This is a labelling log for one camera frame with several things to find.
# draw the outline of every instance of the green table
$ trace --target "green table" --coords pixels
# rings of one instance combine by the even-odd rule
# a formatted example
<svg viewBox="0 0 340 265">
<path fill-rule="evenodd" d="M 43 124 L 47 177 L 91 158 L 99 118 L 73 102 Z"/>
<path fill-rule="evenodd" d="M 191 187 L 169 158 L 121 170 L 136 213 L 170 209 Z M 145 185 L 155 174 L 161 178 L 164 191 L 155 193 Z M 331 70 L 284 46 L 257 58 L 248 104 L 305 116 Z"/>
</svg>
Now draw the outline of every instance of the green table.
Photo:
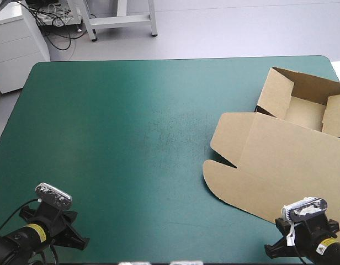
<svg viewBox="0 0 340 265">
<path fill-rule="evenodd" d="M 322 56 L 37 64 L 0 140 L 0 223 L 47 182 L 73 196 L 91 238 L 59 248 L 63 262 L 272 263 L 275 226 L 219 201 L 202 175 L 219 159 L 220 115 L 252 112 L 271 66 L 337 80 Z"/>
</svg>

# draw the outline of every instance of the open cardboard box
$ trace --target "open cardboard box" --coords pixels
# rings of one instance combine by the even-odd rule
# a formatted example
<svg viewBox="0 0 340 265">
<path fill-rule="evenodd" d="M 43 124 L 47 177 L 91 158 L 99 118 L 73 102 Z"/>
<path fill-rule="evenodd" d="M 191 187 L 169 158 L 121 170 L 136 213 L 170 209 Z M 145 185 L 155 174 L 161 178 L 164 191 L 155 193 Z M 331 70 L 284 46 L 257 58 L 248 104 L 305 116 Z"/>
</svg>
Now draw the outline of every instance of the open cardboard box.
<svg viewBox="0 0 340 265">
<path fill-rule="evenodd" d="M 223 114 L 211 147 L 237 167 L 203 164 L 226 203 L 274 222 L 283 205 L 319 197 L 340 223 L 340 83 L 271 68 L 256 112 Z"/>
</svg>

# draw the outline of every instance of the drawer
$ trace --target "drawer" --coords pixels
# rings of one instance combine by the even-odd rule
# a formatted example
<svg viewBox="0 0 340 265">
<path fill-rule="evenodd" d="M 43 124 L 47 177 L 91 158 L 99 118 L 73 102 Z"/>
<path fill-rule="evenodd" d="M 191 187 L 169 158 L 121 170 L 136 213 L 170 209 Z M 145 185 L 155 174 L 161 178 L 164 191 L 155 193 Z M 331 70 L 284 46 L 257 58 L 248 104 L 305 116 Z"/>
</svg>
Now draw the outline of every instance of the drawer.
<svg viewBox="0 0 340 265">
<path fill-rule="evenodd" d="M 0 62 L 0 91 L 7 93 L 23 88 L 31 68 L 45 59 L 40 52 Z"/>
<path fill-rule="evenodd" d="M 32 36 L 0 44 L 0 62 L 39 52 Z"/>
<path fill-rule="evenodd" d="M 0 25 L 0 44 L 31 36 L 23 19 Z"/>
</svg>

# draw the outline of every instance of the black cylinder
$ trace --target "black cylinder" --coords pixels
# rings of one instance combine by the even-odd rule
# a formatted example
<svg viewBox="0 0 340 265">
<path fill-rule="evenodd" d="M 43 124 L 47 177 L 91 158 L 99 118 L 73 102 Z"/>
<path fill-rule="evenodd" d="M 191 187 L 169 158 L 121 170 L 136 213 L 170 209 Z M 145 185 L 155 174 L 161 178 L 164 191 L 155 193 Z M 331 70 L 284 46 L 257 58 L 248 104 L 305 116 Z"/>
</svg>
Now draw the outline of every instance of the black cylinder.
<svg viewBox="0 0 340 265">
<path fill-rule="evenodd" d="M 0 265 L 28 264 L 28 260 L 51 242 L 43 225 L 29 224 L 0 236 Z"/>
<path fill-rule="evenodd" d="M 340 265 L 340 243 L 333 238 L 326 240 L 314 244 L 315 250 L 309 253 L 309 260 L 316 265 Z"/>
</svg>

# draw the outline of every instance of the black mount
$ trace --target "black mount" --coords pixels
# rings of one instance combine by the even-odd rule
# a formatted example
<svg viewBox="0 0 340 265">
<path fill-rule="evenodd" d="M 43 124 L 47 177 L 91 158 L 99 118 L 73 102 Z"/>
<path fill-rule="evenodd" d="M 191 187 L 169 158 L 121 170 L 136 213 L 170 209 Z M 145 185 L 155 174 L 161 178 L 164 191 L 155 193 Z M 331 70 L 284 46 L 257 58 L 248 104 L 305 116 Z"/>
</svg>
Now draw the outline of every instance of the black mount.
<svg viewBox="0 0 340 265">
<path fill-rule="evenodd" d="M 275 220 L 275 225 L 283 235 L 274 245 L 265 245 L 265 252 L 270 258 L 280 257 L 297 257 L 298 254 L 294 247 L 288 247 L 286 243 L 286 236 L 290 231 L 290 224 L 282 218 Z M 311 257 L 316 254 L 316 245 L 324 239 L 333 237 L 336 238 L 336 233 L 339 232 L 339 223 L 330 220 L 328 221 L 325 214 L 321 214 L 307 221 L 302 221 L 295 227 L 296 248 L 299 254 L 305 257 Z"/>
<path fill-rule="evenodd" d="M 77 218 L 75 211 L 58 210 L 41 202 L 36 210 L 25 206 L 21 209 L 19 216 L 27 223 L 38 223 L 46 227 L 51 238 L 51 245 L 79 250 L 85 249 L 88 245 L 89 239 L 81 237 L 72 227 L 72 223 Z"/>
</svg>

